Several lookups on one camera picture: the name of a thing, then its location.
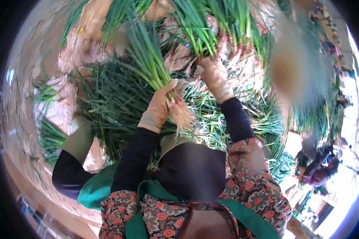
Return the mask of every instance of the red flower pattern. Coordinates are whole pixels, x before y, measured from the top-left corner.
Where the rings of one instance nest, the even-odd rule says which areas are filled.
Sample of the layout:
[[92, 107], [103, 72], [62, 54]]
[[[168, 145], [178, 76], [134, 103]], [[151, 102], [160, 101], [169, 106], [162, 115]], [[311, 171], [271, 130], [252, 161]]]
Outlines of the red flower pattern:
[[250, 190], [250, 189], [253, 188], [253, 186], [254, 186], [254, 182], [253, 182], [253, 181], [249, 181], [249, 182], [246, 183], [245, 189], [246, 189], [246, 190]]
[[118, 209], [119, 212], [125, 211], [125, 207], [123, 207], [123, 206], [120, 206], [120, 207], [118, 207], [117, 209]]
[[119, 224], [121, 224], [121, 223], [122, 223], [122, 221], [121, 221], [120, 218], [117, 218], [116, 220], [113, 221], [113, 224], [114, 224], [114, 225], [119, 225]]
[[164, 221], [168, 218], [168, 214], [167, 213], [158, 213], [157, 214], [157, 219], [160, 220], [160, 221]]
[[169, 237], [172, 237], [174, 236], [176, 233], [174, 232], [173, 229], [167, 229], [163, 232], [163, 235], [166, 237], [166, 238], [169, 238]]
[[234, 187], [234, 182], [232, 180], [227, 182], [228, 187]]
[[258, 204], [260, 204], [261, 202], [262, 202], [262, 198], [257, 197], [257, 198], [255, 199], [255, 205], [258, 205]]
[[[254, 139], [233, 144], [229, 151], [230, 169], [233, 176], [226, 179], [225, 190], [220, 194], [219, 199], [234, 199], [257, 212], [262, 218], [270, 219], [274, 229], [282, 237], [289, 215], [291, 215], [291, 207], [280, 192], [278, 184], [270, 176], [268, 165], [260, 150]], [[125, 237], [125, 223], [139, 211], [136, 201], [136, 192], [121, 190], [112, 192], [101, 202], [103, 225], [99, 233], [100, 238], [119, 239]], [[196, 210], [225, 208], [229, 210], [221, 204], [212, 202], [183, 202], [175, 205], [172, 203], [160, 201], [148, 194], [144, 195], [143, 200], [139, 203], [146, 227], [150, 229], [148, 237], [151, 239], [178, 236], [180, 227], [189, 215], [188, 212], [191, 208]], [[246, 227], [237, 224], [237, 219], [232, 214], [230, 214], [228, 224], [233, 234], [235, 231], [240, 232], [239, 238], [255, 239], [255, 236]]]
[[177, 228], [180, 228], [182, 226], [182, 222], [183, 222], [183, 219], [178, 219], [174, 225], [177, 227]]
[[163, 203], [157, 203], [156, 204], [156, 208], [159, 208], [159, 209], [162, 209], [163, 206], [165, 206], [165, 204], [163, 204]]
[[132, 216], [130, 216], [130, 215], [126, 215], [124, 218], [125, 218], [125, 221], [129, 221], [129, 220], [130, 220], [130, 218], [132, 218]]
[[275, 215], [275, 212], [273, 210], [267, 211], [266, 213], [263, 214], [264, 217], [266, 217], [267, 219], [272, 218]]

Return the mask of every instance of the roots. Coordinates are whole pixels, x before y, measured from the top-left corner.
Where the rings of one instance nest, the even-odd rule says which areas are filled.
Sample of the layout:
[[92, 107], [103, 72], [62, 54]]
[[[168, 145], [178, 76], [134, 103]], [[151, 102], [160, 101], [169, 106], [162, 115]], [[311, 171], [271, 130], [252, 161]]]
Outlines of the roots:
[[222, 61], [227, 60], [226, 52], [227, 52], [226, 36], [225, 36], [225, 33], [223, 31], [221, 31], [221, 34], [219, 36], [216, 60], [217, 61], [219, 61], [219, 60], [222, 60]]
[[169, 109], [173, 122], [177, 125], [177, 134], [183, 130], [190, 130], [194, 122], [194, 115], [187, 108], [183, 98], [177, 97], [176, 104]]

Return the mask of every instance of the gloved hand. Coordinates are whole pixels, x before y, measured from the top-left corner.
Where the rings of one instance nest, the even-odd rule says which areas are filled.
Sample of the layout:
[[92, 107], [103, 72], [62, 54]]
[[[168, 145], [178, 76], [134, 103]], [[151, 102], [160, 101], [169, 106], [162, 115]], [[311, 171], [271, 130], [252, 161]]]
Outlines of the gloved hand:
[[174, 99], [169, 101], [166, 94], [174, 89], [175, 93], [180, 95], [184, 87], [186, 87], [184, 81], [178, 83], [177, 80], [172, 80], [169, 84], [156, 91], [148, 109], [142, 114], [138, 127], [160, 133], [161, 127], [169, 117], [169, 109], [176, 104]]
[[221, 62], [213, 63], [210, 59], [203, 59], [202, 66], [197, 66], [197, 70], [218, 103], [235, 97], [227, 83], [226, 68]]
[[71, 124], [77, 130], [64, 141], [60, 149], [70, 153], [83, 165], [94, 139], [93, 123], [84, 117], [75, 116]]

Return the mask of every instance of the woman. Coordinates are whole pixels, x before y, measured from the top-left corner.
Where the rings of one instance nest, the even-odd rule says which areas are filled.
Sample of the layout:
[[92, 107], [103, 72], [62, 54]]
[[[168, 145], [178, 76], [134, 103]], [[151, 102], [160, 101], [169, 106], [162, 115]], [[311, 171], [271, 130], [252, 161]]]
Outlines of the woman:
[[[325, 149], [323, 154], [318, 152], [314, 162], [312, 162], [306, 169], [300, 167], [301, 174], [299, 179], [305, 184], [309, 184], [313, 187], [324, 185], [332, 175], [338, 172], [340, 162], [334, 154], [329, 155], [329, 152], [330, 150], [328, 148]], [[328, 166], [321, 166], [325, 160], [328, 161]]]
[[[203, 60], [201, 77], [225, 115], [233, 142], [228, 156], [232, 176], [225, 178], [224, 152], [168, 136], [160, 143], [159, 170], [152, 179], [144, 180], [150, 154], [168, 118], [165, 95], [176, 85], [170, 83], [154, 94], [120, 164], [112, 171], [110, 191], [107, 189], [108, 196], [101, 201], [100, 238], [283, 236], [291, 216], [290, 204], [269, 174], [249, 118], [227, 84], [225, 67]], [[70, 138], [64, 143], [52, 176], [62, 194], [80, 202], [87, 182], [98, 177], [85, 172], [79, 163], [91, 145], [83, 138], [93, 137], [90, 130], [84, 131], [79, 148]]]

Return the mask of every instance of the soil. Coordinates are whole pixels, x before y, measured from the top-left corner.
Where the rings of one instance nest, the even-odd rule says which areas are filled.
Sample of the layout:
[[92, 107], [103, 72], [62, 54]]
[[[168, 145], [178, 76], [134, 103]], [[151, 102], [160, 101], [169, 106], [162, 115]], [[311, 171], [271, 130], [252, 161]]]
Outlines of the soil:
[[[67, 0], [40, 1], [20, 29], [8, 59], [8, 68], [14, 70], [14, 77], [12, 81], [3, 81], [1, 90], [0, 138], [3, 151], [29, 184], [33, 184], [59, 207], [98, 226], [102, 221], [99, 211], [87, 209], [59, 194], [52, 185], [51, 175], [44, 169], [46, 165], [38, 145], [38, 113], [33, 108], [33, 82], [45, 76], [51, 78], [51, 84], [58, 83], [56, 87], [62, 88], [63, 99], [52, 103], [47, 117], [67, 134], [74, 130], [69, 123], [75, 109], [76, 87], [68, 84], [57, 68], [68, 3]], [[84, 168], [95, 171], [103, 163], [98, 141], [95, 141]]]
[[[162, 5], [170, 7], [168, 1], [155, 0], [153, 3], [155, 3], [154, 7], [149, 7], [152, 12], [146, 14], [149, 19], [157, 19], [167, 15], [167, 11]], [[99, 211], [87, 209], [55, 190], [51, 175], [46, 170], [48, 165], [43, 161], [42, 150], [38, 144], [36, 122], [42, 106], [33, 105], [34, 93], [37, 93], [34, 92], [33, 82], [47, 78], [50, 79], [49, 84], [56, 84], [55, 88], [60, 90], [61, 100], [50, 105], [47, 118], [69, 135], [75, 130], [70, 125], [70, 121], [77, 107], [78, 89], [75, 85], [68, 83], [67, 77], [61, 72], [67, 73], [73, 67], [80, 66], [82, 62], [93, 63], [106, 60], [102, 56], [100, 59], [91, 58], [91, 56], [98, 56], [100, 32], [84, 28], [86, 37], [83, 38], [82, 43], [87, 47], [82, 48], [81, 53], [87, 54], [85, 56], [87, 58], [81, 58], [83, 55], [77, 55], [81, 63], [73, 61], [70, 65], [66, 65], [66, 69], [61, 67], [64, 64], [60, 64], [59, 54], [61, 56], [64, 51], [60, 52], [60, 38], [67, 21], [68, 4], [68, 0], [40, 1], [19, 31], [8, 60], [8, 68], [14, 70], [14, 77], [12, 81], [3, 81], [1, 90], [0, 137], [3, 150], [30, 184], [33, 184], [37, 190], [59, 207], [89, 220], [93, 226], [98, 226], [102, 222]], [[104, 10], [106, 7], [104, 4], [97, 9]], [[100, 25], [103, 21], [103, 15], [93, 24]], [[71, 32], [71, 41], [77, 39], [77, 31], [80, 31], [81, 28], [80, 23], [75, 26]], [[182, 54], [182, 56], [188, 54], [182, 49], [176, 51], [177, 54], [174, 54], [176, 59], [180, 58], [178, 54]], [[71, 60], [73, 55], [75, 55], [74, 49], [66, 55], [66, 59]], [[256, 81], [262, 81], [263, 70], [261, 70], [262, 67], [253, 54], [252, 46], [247, 47], [242, 56], [242, 61], [239, 62], [241, 65], [229, 66], [230, 71], [237, 72], [240, 69], [245, 69], [246, 72], [241, 72], [240, 76], [236, 78], [230, 77], [229, 83], [238, 88], [245, 87], [248, 84], [254, 87], [260, 86], [261, 82], [256, 83]], [[184, 69], [186, 65], [190, 65], [188, 69], [190, 71], [193, 63], [195, 64], [193, 60], [186, 59], [182, 63], [182, 68], [179, 68], [180, 66], [175, 66], [175, 68]], [[195, 84], [200, 84], [200, 88], [205, 88], [203, 82], [198, 80], [197, 72], [192, 72], [192, 78]], [[102, 150], [98, 141], [95, 140], [87, 156], [84, 169], [94, 172], [103, 165]]]

